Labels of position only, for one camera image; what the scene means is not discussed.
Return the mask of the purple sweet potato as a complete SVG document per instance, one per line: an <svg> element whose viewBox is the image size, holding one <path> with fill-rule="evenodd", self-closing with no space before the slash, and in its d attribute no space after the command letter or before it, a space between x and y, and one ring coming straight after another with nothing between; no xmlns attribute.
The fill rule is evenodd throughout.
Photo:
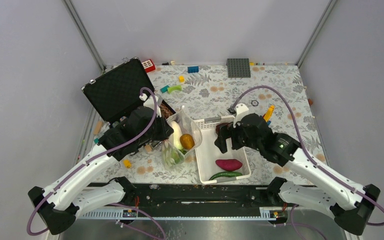
<svg viewBox="0 0 384 240"><path fill-rule="evenodd" d="M228 172L239 170L243 166L243 163L237 159L217 159L215 164Z"/></svg>

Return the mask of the white radish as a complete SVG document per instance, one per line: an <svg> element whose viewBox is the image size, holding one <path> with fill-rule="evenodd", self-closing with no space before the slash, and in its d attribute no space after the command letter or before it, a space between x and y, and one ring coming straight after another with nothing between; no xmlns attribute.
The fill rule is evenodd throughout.
<svg viewBox="0 0 384 240"><path fill-rule="evenodd" d="M180 143L180 137L183 135L182 130L176 121L171 121L170 126L173 129L173 134L169 137L169 141L175 148L182 150L183 146Z"/></svg>

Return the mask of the green cabbage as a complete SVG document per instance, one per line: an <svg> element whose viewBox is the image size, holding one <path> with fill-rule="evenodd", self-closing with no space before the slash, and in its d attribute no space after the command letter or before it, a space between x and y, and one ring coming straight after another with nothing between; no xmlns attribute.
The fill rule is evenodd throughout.
<svg viewBox="0 0 384 240"><path fill-rule="evenodd" d="M176 148L162 147L162 159L167 167L182 164L184 162L183 154Z"/></svg>

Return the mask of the clear zip top bag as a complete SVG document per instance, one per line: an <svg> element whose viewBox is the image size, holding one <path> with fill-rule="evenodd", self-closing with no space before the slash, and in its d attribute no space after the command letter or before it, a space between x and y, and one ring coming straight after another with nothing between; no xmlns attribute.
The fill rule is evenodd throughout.
<svg viewBox="0 0 384 240"><path fill-rule="evenodd" d="M173 133L162 143L162 161L165 167L173 168L182 164L202 143L202 133L198 124L186 113L183 105L166 122Z"/></svg>

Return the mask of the brown potato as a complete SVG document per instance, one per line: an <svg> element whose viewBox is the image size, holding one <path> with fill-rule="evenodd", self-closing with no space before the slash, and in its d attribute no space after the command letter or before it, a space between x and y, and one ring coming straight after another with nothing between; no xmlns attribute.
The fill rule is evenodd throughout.
<svg viewBox="0 0 384 240"><path fill-rule="evenodd" d="M185 150L191 150L195 146L195 140L193 136L188 133L181 135L179 142Z"/></svg>

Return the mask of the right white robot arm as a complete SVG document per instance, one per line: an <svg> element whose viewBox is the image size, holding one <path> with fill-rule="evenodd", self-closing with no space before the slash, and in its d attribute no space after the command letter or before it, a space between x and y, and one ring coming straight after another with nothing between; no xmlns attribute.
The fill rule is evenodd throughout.
<svg viewBox="0 0 384 240"><path fill-rule="evenodd" d="M310 189L275 177L266 188L271 205L288 203L311 208L332 218L343 230L356 236L363 234L381 192L378 187L363 186L342 176L306 153L293 137L272 131L255 113L237 122L220 123L215 132L214 144L222 153L243 147L254 149L267 161L289 168L316 186Z"/></svg>

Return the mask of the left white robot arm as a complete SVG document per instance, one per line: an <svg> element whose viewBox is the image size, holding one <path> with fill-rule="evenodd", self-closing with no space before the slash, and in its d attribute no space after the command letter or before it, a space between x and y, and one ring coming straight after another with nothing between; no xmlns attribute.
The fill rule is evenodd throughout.
<svg viewBox="0 0 384 240"><path fill-rule="evenodd" d="M89 193L82 191L110 166L149 142L168 139L173 132L160 107L140 106L104 132L90 152L61 178L44 188L29 190L28 197L46 231L58 235L85 213L113 203L132 204L136 188L125 176L115 177Z"/></svg>

